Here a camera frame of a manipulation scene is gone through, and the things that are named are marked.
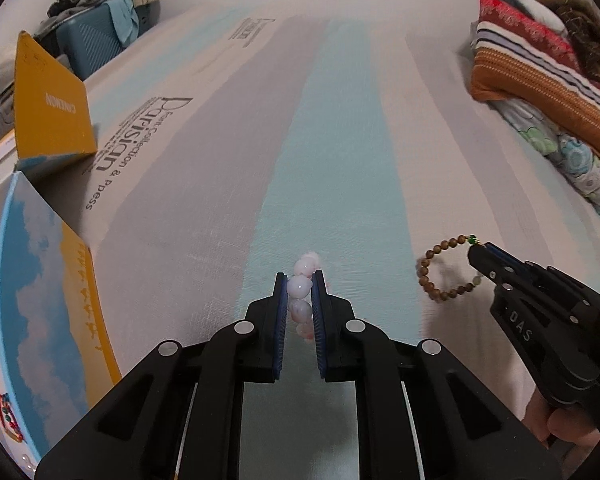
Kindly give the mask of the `person's right hand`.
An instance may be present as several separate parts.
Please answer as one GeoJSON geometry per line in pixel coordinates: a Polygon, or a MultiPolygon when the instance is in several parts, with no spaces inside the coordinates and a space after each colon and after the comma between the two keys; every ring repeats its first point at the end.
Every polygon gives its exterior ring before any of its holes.
{"type": "Polygon", "coordinates": [[[600,432],[583,408],[552,408],[538,389],[532,393],[522,423],[544,444],[550,436],[581,448],[594,448],[600,442],[600,432]]]}

